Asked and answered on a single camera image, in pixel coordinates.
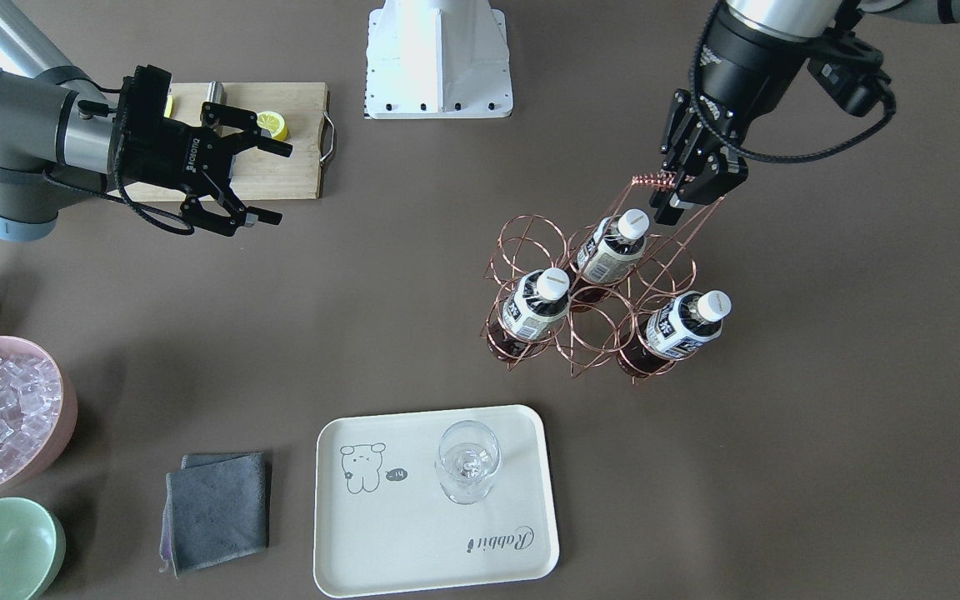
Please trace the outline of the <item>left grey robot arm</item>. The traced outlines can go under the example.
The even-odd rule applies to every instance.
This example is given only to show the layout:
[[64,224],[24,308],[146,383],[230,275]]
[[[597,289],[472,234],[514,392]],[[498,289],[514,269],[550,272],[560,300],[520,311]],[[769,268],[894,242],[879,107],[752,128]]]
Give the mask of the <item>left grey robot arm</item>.
[[[865,141],[897,111],[883,53],[857,37],[866,15],[960,24],[960,1],[717,1],[691,53],[688,84],[672,96],[662,151],[670,176],[652,194],[657,223],[674,227],[689,208],[713,204],[746,181],[748,160],[799,164]],[[778,155],[744,147],[754,119],[772,113],[801,69],[843,110],[882,117],[834,147]]]

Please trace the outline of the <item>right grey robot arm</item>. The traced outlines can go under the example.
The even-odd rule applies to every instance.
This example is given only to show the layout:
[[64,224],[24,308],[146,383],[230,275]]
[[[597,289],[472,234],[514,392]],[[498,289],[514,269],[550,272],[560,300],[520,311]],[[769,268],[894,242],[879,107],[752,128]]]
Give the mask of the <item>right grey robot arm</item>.
[[239,153],[288,157],[255,112],[204,102],[198,125],[165,115],[171,73],[137,66],[98,85],[12,1],[0,1],[0,239],[34,242],[64,208],[102,198],[164,232],[226,237],[282,215],[233,191]]

